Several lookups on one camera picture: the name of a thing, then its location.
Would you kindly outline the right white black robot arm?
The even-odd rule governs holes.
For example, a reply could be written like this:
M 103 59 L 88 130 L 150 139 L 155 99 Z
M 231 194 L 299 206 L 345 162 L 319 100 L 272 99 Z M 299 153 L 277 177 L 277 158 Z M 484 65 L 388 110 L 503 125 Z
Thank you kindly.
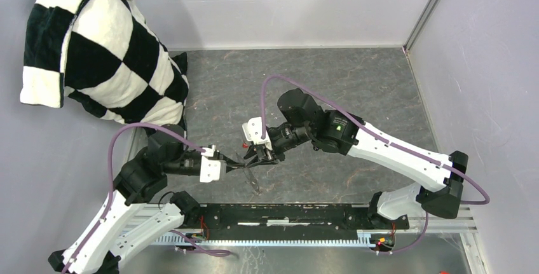
M 413 180 L 404 188 L 373 196 L 367 211 L 371 226 L 384 228 L 400 216 L 423 212 L 443 219 L 457 217 L 467 154 L 414 146 L 358 116 L 325 110 L 298 88 L 284 93 L 277 106 L 286 119 L 280 126 L 263 127 L 260 117 L 242 125 L 250 165 L 275 165 L 284 161 L 286 151 L 310 142 L 316 151 L 369 160 Z

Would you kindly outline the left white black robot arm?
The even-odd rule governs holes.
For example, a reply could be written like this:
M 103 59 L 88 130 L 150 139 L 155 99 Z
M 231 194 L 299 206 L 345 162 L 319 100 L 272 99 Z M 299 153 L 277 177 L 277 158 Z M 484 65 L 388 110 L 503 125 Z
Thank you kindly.
M 100 212 L 67 249 L 52 252 L 48 262 L 59 273 L 119 273 L 142 249 L 166 232 L 180 226 L 192 228 L 201 218 L 200 204 L 185 191 L 126 234 L 123 229 L 168 184 L 169 174 L 195 175 L 201 182 L 219 180 L 245 164 L 221 154 L 214 145 L 200 147 L 188 141 L 179 125 L 134 123 L 121 128 L 111 139 L 107 159 L 125 130 L 154 130 L 147 147 L 126 162 L 120 172 L 109 172 L 110 189 Z

